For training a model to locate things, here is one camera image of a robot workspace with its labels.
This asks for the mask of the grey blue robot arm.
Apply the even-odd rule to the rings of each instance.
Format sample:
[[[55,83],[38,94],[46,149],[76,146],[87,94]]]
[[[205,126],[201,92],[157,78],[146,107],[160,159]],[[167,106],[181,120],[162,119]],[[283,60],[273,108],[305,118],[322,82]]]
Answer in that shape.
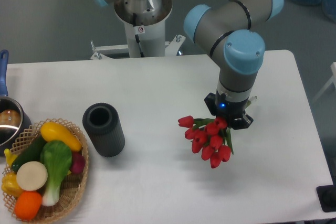
[[[124,23],[132,58],[165,54],[165,21],[172,0],[95,0],[114,5]],[[205,98],[214,116],[223,117],[231,129],[248,128],[247,102],[265,53],[264,40],[251,31],[254,25],[279,14],[284,0],[228,0],[219,9],[192,8],[184,19],[188,38],[202,48],[220,69],[216,93]]]

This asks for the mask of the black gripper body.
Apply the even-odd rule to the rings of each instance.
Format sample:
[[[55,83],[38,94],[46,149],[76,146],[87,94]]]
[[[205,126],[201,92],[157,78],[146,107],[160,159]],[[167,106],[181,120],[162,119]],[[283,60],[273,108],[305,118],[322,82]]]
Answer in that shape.
[[[226,120],[228,124],[236,118],[245,114],[245,108],[250,95],[250,90],[244,92],[234,92],[227,89],[217,89],[215,103],[217,115]]]

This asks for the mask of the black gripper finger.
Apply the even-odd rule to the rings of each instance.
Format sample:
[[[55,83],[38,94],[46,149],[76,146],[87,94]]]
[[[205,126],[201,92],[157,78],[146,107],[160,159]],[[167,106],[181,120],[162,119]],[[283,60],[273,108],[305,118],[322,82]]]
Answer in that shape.
[[[204,102],[210,112],[211,115],[216,116],[217,115],[217,106],[215,103],[215,94],[214,93],[209,93],[205,98]]]
[[[234,130],[243,130],[250,127],[254,119],[248,114],[242,114],[240,118],[233,119],[230,127]]]

